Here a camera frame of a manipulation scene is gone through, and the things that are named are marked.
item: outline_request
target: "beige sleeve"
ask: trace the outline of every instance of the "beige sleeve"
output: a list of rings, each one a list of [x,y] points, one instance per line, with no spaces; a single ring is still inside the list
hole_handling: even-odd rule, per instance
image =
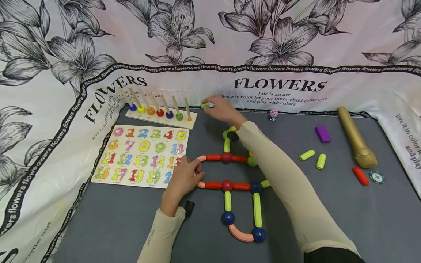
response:
[[[174,217],[158,209],[137,263],[170,263],[174,241],[185,218],[186,211],[182,207],[178,207]]]
[[[354,243],[337,226],[294,161],[253,122],[245,122],[237,134],[288,211],[300,250],[308,253],[338,247],[358,255]]]

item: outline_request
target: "blue number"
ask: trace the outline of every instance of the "blue number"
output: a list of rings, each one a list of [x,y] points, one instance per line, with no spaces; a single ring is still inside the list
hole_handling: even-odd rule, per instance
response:
[[[125,164],[127,164],[127,165],[129,165],[129,164],[130,164],[130,161],[131,161],[131,157],[132,157],[132,155],[131,155],[131,154],[129,154],[129,155],[127,156],[126,161],[125,161],[124,163],[125,163]]]
[[[146,138],[148,136],[148,129],[141,129],[137,137]]]
[[[166,173],[165,176],[167,177],[167,179],[165,179],[164,183],[169,183],[172,175],[172,172]]]
[[[172,154],[177,154],[177,144],[173,144],[173,150],[171,151]]]

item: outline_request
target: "purple block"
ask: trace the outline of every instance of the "purple block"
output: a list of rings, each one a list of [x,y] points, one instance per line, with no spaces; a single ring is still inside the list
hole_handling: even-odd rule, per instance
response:
[[[321,143],[330,143],[332,141],[332,138],[330,138],[325,126],[317,126],[314,130],[316,131]]]

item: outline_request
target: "gold toy microphone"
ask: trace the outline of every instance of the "gold toy microphone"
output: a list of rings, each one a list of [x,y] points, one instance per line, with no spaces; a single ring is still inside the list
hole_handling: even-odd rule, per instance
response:
[[[377,166],[376,155],[367,147],[345,107],[338,108],[338,116],[354,151],[354,158],[362,168]]]

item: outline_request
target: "pink toy figure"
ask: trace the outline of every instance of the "pink toy figure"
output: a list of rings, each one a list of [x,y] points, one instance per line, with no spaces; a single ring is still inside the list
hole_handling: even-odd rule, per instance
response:
[[[269,116],[268,119],[273,122],[276,120],[276,116],[278,116],[279,112],[278,109],[273,109],[271,111],[269,111]]]

